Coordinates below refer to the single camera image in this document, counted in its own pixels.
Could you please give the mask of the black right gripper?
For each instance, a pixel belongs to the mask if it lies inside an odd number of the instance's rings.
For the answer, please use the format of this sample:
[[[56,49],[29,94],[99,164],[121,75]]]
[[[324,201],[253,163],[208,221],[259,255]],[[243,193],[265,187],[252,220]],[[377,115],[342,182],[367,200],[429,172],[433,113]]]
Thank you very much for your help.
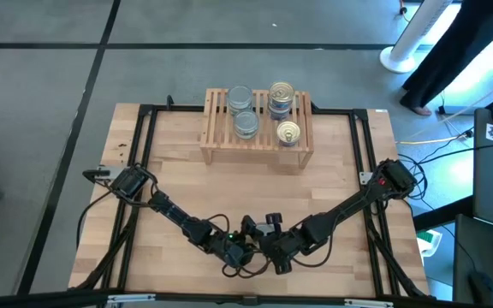
[[[266,214],[267,224],[273,223],[273,215]],[[275,215],[276,223],[282,223],[281,213]],[[292,271],[292,258],[300,251],[302,241],[293,232],[271,233],[263,238],[263,253],[272,262],[276,274]]]

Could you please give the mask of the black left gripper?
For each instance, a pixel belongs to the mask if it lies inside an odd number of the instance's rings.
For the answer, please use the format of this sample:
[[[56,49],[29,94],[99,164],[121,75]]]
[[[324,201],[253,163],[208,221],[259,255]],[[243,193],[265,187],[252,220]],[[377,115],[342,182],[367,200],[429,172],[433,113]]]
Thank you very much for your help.
[[[214,255],[232,268],[245,266],[251,262],[255,249],[254,244],[247,242],[247,237],[257,236],[256,222],[250,216],[244,216],[241,220],[241,233],[214,233]]]

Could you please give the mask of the green Bumble Bee tuna can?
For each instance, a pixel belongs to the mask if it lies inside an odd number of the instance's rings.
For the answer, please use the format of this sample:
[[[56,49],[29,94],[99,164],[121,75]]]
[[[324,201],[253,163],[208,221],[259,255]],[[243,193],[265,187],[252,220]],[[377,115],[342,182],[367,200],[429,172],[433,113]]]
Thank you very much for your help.
[[[232,114],[252,108],[252,89],[247,86],[234,86],[227,94],[227,104]]]
[[[251,110],[244,110],[234,116],[234,131],[240,139],[251,139],[259,129],[259,118]]]

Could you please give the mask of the wooden slatted shelf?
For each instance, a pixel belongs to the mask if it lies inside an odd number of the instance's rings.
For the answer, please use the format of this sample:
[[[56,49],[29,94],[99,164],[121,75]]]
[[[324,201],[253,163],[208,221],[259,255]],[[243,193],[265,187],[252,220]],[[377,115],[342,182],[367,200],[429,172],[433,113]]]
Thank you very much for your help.
[[[259,118],[258,132],[251,139],[241,139],[235,134],[233,116],[227,111],[228,102],[224,88],[209,88],[205,93],[205,107],[202,116],[199,147],[205,163],[209,164],[216,151],[294,154],[298,166],[305,168],[314,152],[313,119],[309,92],[294,94],[292,109],[288,119],[300,128],[299,141],[290,147],[278,144],[276,129],[278,121],[266,113],[269,103],[267,90],[255,90],[252,96],[252,109]]]

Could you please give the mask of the white and green basket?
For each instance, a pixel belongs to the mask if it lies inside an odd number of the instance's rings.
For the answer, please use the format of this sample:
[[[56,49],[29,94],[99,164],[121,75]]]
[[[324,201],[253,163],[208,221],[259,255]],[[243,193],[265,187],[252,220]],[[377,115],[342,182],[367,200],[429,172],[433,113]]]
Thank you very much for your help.
[[[432,229],[417,232],[419,252],[423,258],[429,258],[437,251],[443,235]]]

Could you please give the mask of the black computer mouse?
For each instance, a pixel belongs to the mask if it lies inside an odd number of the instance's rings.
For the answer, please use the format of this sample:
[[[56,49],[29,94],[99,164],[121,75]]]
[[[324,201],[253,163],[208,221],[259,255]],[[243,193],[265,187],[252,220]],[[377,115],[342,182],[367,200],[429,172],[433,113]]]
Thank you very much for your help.
[[[476,304],[493,305],[493,281],[488,275],[474,270],[467,280]]]

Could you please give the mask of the white tower fan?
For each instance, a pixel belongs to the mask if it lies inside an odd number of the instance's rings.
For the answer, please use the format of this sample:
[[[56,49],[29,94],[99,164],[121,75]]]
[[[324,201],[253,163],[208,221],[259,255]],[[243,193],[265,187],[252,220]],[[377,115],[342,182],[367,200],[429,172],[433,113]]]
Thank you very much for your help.
[[[413,53],[453,0],[424,0],[394,46],[380,52],[380,63],[389,71],[405,74],[414,70]]]

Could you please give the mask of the person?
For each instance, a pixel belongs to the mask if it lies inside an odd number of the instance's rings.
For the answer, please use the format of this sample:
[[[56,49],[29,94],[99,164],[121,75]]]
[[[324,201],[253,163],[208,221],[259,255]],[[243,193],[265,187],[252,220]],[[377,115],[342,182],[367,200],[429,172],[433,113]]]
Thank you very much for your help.
[[[427,104],[493,41],[493,0],[463,0],[457,16],[402,85],[400,105],[429,116]]]

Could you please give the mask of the silver frame bracket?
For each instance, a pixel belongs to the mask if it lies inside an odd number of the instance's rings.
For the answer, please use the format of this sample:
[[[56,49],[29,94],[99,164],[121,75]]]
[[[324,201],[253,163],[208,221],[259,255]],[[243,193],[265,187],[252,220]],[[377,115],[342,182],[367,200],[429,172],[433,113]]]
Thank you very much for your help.
[[[155,293],[133,293],[133,294],[114,294],[109,295],[107,305],[124,305],[127,303],[155,301],[157,295]]]
[[[344,299],[344,305],[354,308],[394,308],[392,302],[371,299]]]

